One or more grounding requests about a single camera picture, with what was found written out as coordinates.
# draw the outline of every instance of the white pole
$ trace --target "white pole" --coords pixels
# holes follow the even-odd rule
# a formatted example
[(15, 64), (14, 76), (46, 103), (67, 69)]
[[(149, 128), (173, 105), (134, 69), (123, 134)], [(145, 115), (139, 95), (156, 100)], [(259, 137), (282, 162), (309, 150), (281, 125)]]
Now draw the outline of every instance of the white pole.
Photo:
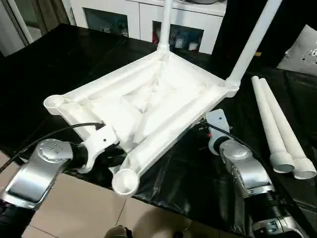
[(256, 95), (262, 124), (264, 127), (267, 143), (271, 152), (270, 162), (277, 173), (291, 172), (295, 168), (294, 161), (287, 153), (282, 137), (278, 131), (273, 114), (266, 101), (265, 93), (261, 89), (261, 83), (257, 76), (252, 77), (254, 93)]
[(259, 17), (231, 75), (226, 80), (226, 86), (239, 87), (256, 50), (258, 49), (269, 25), (271, 24), (282, 0), (268, 0)]
[(163, 21), (160, 30), (160, 38), (158, 43), (159, 50), (169, 50), (169, 28), (170, 28), (170, 17), (172, 13), (173, 0), (164, 1)]
[(293, 171), (294, 177), (296, 179), (310, 179), (315, 177), (316, 169), (313, 163), (306, 157), (267, 81), (265, 78), (261, 78), (260, 82), (286, 150), (290, 153), (295, 162), (295, 170)]

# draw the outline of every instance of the beige floor tile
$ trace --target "beige floor tile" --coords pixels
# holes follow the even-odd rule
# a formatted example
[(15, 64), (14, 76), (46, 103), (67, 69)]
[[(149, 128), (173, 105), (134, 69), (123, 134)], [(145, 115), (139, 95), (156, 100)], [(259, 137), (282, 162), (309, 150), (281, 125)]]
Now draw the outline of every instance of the beige floor tile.
[(241, 238), (233, 233), (228, 233), (224, 231), (220, 231), (220, 238)]
[(117, 224), (132, 230), (133, 238), (172, 238), (175, 231), (189, 227), (191, 220), (129, 198)]
[(31, 225), (59, 238), (103, 238), (124, 202), (108, 189), (60, 175)]
[[(2, 166), (7, 160), (8, 157), (0, 151), (0, 166)], [(0, 174), (0, 190), (8, 184), (18, 168), (19, 167), (15, 163), (12, 163)]]
[(219, 238), (219, 230), (198, 222), (192, 222), (185, 237), (189, 238)]
[(55, 237), (33, 226), (28, 226), (22, 238), (55, 238)]

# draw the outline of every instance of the robotic arm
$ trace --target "robotic arm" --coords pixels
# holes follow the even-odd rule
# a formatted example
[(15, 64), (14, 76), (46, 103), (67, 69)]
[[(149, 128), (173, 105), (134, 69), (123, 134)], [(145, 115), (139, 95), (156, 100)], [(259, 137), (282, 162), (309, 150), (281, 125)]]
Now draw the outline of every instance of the robotic arm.
[[(207, 114), (209, 124), (229, 131), (222, 110)], [(226, 134), (210, 128), (210, 150), (220, 155), (233, 176), (253, 221), (256, 238), (308, 238), (284, 206), (264, 167), (252, 152)], [(88, 173), (96, 157), (118, 139), (104, 126), (77, 145), (56, 139), (41, 141), (0, 194), (0, 235), (20, 238), (36, 210), (53, 187), (59, 173), (76, 169)]]
[[(229, 131), (223, 110), (208, 113), (206, 119), (209, 124)], [(210, 127), (210, 132), (209, 148), (221, 156), (226, 170), (233, 176), (253, 221), (255, 237), (308, 238), (287, 212), (264, 167), (253, 157), (252, 151), (218, 130)]]
[(59, 173), (89, 172), (105, 148), (118, 143), (106, 125), (77, 145), (56, 139), (41, 141), (0, 194), (0, 236), (20, 238), (36, 210), (53, 188)]

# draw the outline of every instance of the black tablecloth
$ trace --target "black tablecloth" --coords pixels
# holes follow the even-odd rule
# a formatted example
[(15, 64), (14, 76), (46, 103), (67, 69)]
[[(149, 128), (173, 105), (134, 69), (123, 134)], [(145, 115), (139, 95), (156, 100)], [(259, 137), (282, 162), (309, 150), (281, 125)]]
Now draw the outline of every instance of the black tablecloth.
[[(32, 140), (67, 126), (61, 117), (46, 111), (43, 100), (47, 96), (64, 94), (155, 50), (152, 43), (60, 25), (8, 56), (1, 64), (0, 149), (12, 156)], [(210, 62), (208, 55), (182, 50), (175, 53), (219, 76), (229, 72)], [(268, 161), (269, 150), (250, 80), (254, 75), (267, 79), (307, 157), (317, 167), (316, 77), (273, 68), (250, 69), (237, 95), (217, 106), (224, 110), (231, 132)], [(74, 131), (55, 138), (81, 142)], [(209, 152), (207, 144), (207, 131), (197, 126), (191, 129), (142, 176), (135, 197), (212, 227), (248, 236), (250, 221), (244, 214), (243, 200), (221, 159)], [(110, 188), (112, 175), (106, 169), (109, 161), (105, 158), (98, 158), (90, 173), (71, 175)], [(316, 179), (276, 176), (317, 231)]]

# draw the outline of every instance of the pipe end cap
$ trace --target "pipe end cap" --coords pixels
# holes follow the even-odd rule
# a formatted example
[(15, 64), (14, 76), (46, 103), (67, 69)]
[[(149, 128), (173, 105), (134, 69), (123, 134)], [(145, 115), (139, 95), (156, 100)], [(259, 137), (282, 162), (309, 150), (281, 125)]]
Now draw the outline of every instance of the pipe end cap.
[(296, 179), (311, 179), (316, 176), (317, 172), (313, 163), (308, 158), (296, 158), (295, 170), (293, 171)]
[(269, 158), (273, 170), (277, 173), (284, 174), (294, 171), (295, 163), (292, 156), (286, 151), (274, 152)]
[(121, 197), (131, 197), (138, 190), (139, 176), (131, 169), (119, 170), (112, 179), (113, 190)]

